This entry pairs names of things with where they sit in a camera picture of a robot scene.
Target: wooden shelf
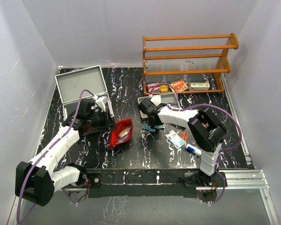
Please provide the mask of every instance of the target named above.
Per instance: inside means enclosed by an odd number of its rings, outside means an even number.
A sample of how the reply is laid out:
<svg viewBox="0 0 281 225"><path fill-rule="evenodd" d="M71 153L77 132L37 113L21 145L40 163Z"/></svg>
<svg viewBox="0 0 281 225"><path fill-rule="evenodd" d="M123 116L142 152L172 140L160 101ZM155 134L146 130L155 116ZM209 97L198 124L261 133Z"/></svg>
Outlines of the wooden shelf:
<svg viewBox="0 0 281 225"><path fill-rule="evenodd" d="M196 46L177 46L177 47L151 47L147 48L147 41L173 41L173 40L195 40L210 39L217 40L222 38L219 45L196 45ZM227 54L229 49L237 49L239 42L234 33L228 35L203 35L203 36L181 36L181 37L143 37L143 86L146 92L146 77L159 75L187 75L187 74L213 74L217 83L217 90L183 91L179 94L194 93L216 93L224 92L221 80L222 73L231 71ZM146 53L169 52L169 51L192 51L192 50L218 50L220 54L197 54L197 55L171 55L171 56L147 56Z"/></svg>

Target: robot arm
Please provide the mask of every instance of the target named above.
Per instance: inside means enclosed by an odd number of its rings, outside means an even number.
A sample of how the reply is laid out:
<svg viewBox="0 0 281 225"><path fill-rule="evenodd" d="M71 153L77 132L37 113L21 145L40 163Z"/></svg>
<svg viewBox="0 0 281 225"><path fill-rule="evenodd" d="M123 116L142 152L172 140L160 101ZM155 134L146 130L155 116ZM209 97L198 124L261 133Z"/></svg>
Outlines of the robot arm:
<svg viewBox="0 0 281 225"><path fill-rule="evenodd" d="M44 206L52 198L53 193L69 184L84 184L86 169L73 163L64 169L53 172L58 162L75 144L80 136L97 131L117 129L108 109L105 108L107 97L82 100L74 125L68 131L73 120L72 112L62 124L56 136L50 143L28 163L21 162L16 168L15 194L19 196L24 179L33 165L31 175L26 183L23 198Z"/></svg>
<svg viewBox="0 0 281 225"><path fill-rule="evenodd" d="M190 128L197 144L202 148L200 170L211 180L216 171L222 141L227 133L225 126L210 109L204 111L173 111L165 104L154 104L153 99L144 99L138 108L148 116L150 126L171 123Z"/></svg>

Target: scissors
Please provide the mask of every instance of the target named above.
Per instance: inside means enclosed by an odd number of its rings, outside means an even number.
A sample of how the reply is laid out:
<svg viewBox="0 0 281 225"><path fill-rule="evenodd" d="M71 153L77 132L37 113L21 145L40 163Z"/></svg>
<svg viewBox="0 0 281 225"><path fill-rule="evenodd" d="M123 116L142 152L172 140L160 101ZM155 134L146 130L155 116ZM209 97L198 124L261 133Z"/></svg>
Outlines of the scissors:
<svg viewBox="0 0 281 225"><path fill-rule="evenodd" d="M188 138L188 134L187 133L180 133L180 137L182 138L183 141L186 142L186 140Z"/></svg>

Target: red pouch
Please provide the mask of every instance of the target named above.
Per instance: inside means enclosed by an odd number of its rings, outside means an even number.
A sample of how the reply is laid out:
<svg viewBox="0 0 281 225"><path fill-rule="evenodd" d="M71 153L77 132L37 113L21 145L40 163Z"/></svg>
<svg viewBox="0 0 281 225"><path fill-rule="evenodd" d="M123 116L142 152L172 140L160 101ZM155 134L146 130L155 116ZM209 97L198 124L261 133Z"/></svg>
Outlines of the red pouch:
<svg viewBox="0 0 281 225"><path fill-rule="evenodd" d="M123 143L129 141L130 138L132 137L133 126L132 126L132 121L130 118L120 120L119 122L116 123L116 125L118 126L118 128L116 130L112 131L111 143L109 145L109 149L113 149L114 147L117 147L120 144L123 144ZM125 135L122 138L119 137L121 132L124 131L125 129L128 132L127 135Z"/></svg>

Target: black tabletop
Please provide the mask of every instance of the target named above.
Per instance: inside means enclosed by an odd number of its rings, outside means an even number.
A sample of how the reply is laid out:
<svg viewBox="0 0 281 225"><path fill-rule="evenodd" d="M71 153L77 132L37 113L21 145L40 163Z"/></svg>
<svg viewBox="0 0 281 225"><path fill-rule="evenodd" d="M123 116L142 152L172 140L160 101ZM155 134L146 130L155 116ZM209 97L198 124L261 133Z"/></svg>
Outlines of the black tabletop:
<svg viewBox="0 0 281 225"><path fill-rule="evenodd" d="M60 73L73 70L61 69ZM166 128L160 130L157 135L142 129L144 124L137 108L137 98L143 96L142 68L103 68L102 72L111 99L115 120L131 118L133 121L133 136L129 142L113 150L109 150L110 131L84 136L70 148L59 162L58 168L63 168L69 163L83 165L88 169L176 169L199 167L199 158L189 154L184 148L176 149L165 137L165 134L171 130L187 132L189 135L187 142L196 146L189 129L182 130L172 124L166 124ZM179 95L179 102L183 108L202 103L213 104L231 113L225 93ZM235 125L223 113L216 110L214 113L228 129L222 148L235 145L238 139ZM58 89L55 88L38 152L57 134L63 120L62 104ZM248 168L242 147L221 153L220 167L227 169Z"/></svg>

